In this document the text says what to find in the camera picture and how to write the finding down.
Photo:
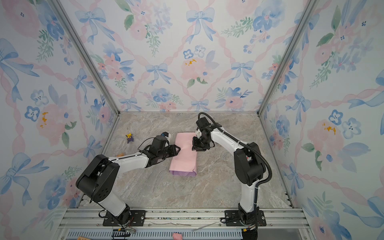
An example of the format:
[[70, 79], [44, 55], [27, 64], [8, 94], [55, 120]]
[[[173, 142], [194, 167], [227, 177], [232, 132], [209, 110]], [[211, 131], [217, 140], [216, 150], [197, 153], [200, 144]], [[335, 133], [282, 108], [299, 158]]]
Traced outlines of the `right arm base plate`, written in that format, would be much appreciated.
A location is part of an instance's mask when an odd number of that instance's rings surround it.
[[221, 218], [221, 223], [227, 227], [265, 227], [267, 225], [262, 210], [255, 210], [251, 213], [244, 213], [241, 210], [226, 210], [225, 217]]

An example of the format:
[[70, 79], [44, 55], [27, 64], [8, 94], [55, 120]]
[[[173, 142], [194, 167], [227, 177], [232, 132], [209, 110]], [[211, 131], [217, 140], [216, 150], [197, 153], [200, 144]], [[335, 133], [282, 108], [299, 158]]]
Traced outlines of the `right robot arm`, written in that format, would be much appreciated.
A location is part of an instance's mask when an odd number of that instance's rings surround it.
[[257, 204], [259, 186], [269, 182], [273, 176], [272, 168], [262, 156], [259, 146], [237, 139], [207, 113], [198, 114], [196, 125], [192, 150], [205, 152], [220, 145], [232, 154], [235, 174], [242, 184], [238, 219], [245, 226], [259, 226], [258, 218], [262, 216]]

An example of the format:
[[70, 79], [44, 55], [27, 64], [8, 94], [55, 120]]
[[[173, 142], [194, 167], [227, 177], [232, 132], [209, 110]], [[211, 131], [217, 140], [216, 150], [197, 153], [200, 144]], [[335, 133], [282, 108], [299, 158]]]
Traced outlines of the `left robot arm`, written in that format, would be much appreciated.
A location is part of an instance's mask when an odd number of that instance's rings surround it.
[[129, 205], [113, 192], [116, 178], [126, 172], [145, 169], [178, 155], [181, 148], [171, 145], [167, 133], [152, 138], [152, 143], [137, 153], [122, 157], [97, 155], [76, 181], [76, 187], [97, 203], [112, 221], [125, 226], [132, 219]]

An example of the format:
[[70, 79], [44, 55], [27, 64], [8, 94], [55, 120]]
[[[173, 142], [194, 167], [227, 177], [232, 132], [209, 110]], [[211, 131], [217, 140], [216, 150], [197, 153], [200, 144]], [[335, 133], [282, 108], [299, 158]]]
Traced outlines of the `purple wrapping paper sheet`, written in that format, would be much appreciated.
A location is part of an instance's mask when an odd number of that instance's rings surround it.
[[169, 172], [174, 176], [195, 177], [197, 175], [197, 152], [192, 150], [195, 133], [178, 133], [175, 144], [179, 153], [172, 158]]

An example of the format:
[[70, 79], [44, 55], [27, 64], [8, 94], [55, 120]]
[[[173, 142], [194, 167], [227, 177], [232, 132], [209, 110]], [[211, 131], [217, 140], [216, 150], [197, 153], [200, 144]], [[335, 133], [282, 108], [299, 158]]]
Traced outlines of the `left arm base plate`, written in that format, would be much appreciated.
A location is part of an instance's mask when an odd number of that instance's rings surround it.
[[143, 227], [146, 218], [145, 210], [130, 210], [123, 212], [120, 216], [116, 217], [110, 212], [106, 212], [103, 217], [104, 227]]

